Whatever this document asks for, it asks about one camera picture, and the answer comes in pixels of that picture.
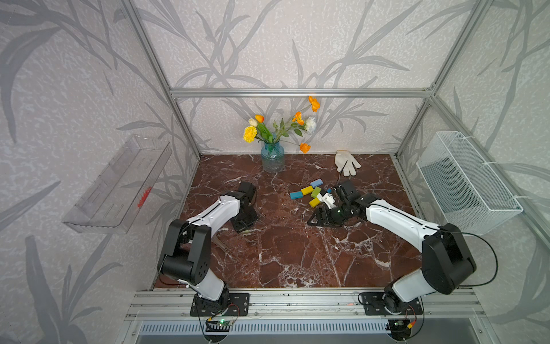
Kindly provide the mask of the yellow block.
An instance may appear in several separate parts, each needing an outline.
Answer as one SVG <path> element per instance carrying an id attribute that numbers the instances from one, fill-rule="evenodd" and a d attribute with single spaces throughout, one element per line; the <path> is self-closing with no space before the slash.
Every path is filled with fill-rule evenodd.
<path id="1" fill-rule="evenodd" d="M 321 200 L 319 200 L 318 198 L 315 198 L 315 199 L 312 199 L 310 202 L 309 202 L 309 205 L 312 207 L 312 208 L 315 208 L 316 206 L 320 205 L 322 203 Z"/>
<path id="2" fill-rule="evenodd" d="M 311 194 L 313 191 L 314 191 L 314 188 L 312 186 L 308 186 L 306 188 L 301 189 L 301 193 L 303 196 Z"/>

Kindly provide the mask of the dark teal block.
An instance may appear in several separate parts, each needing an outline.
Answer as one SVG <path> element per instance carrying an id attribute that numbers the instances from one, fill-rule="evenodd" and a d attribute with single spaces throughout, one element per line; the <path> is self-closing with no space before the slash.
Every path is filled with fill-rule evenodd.
<path id="1" fill-rule="evenodd" d="M 291 197 L 291 199 L 301 199 L 304 195 L 302 192 L 296 191 L 296 192 L 290 193 L 289 196 Z"/>

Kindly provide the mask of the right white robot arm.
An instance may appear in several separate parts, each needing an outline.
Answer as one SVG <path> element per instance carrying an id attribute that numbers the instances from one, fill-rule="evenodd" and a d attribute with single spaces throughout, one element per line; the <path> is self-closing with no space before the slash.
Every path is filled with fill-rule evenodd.
<path id="1" fill-rule="evenodd" d="M 476 270 L 473 255 L 457 226 L 427 222 L 389 204 L 373 193 L 361 195 L 350 180 L 331 193 L 316 188 L 316 206 L 309 226 L 340 227 L 359 218 L 392 232 L 421 253 L 421 267 L 391 282 L 379 306 L 399 315 L 418 298 L 438 292 L 449 295 Z"/>

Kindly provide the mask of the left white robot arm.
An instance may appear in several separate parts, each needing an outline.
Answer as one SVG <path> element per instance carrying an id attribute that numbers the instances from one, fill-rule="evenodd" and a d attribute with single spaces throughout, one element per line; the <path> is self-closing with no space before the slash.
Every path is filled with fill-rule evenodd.
<path id="1" fill-rule="evenodd" d="M 229 289 L 209 268 L 211 239 L 226 222 L 240 233 L 258 220 L 254 208 L 256 187 L 241 182 L 237 191 L 219 198 L 200 214 L 170 223 L 160 253 L 157 271 L 173 280 L 183 281 L 196 292 L 201 302 L 217 311 L 229 306 Z"/>

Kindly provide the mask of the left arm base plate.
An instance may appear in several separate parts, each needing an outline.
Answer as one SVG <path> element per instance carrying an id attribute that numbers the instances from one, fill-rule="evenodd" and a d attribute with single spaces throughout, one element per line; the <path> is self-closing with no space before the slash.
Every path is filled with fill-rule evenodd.
<path id="1" fill-rule="evenodd" d="M 212 317 L 223 314 L 225 316 L 247 316 L 250 305 L 250 294 L 241 292 L 223 293 L 218 301 L 193 296 L 190 316 L 195 318 Z"/>

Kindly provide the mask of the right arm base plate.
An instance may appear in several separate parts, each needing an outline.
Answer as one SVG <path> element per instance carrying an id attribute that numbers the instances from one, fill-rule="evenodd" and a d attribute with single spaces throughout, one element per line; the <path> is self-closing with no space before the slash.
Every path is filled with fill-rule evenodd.
<path id="1" fill-rule="evenodd" d="M 403 302 L 397 296 L 385 292 L 361 292 L 357 300 L 362 305 L 365 315 L 422 315 L 421 301 L 416 298 Z"/>

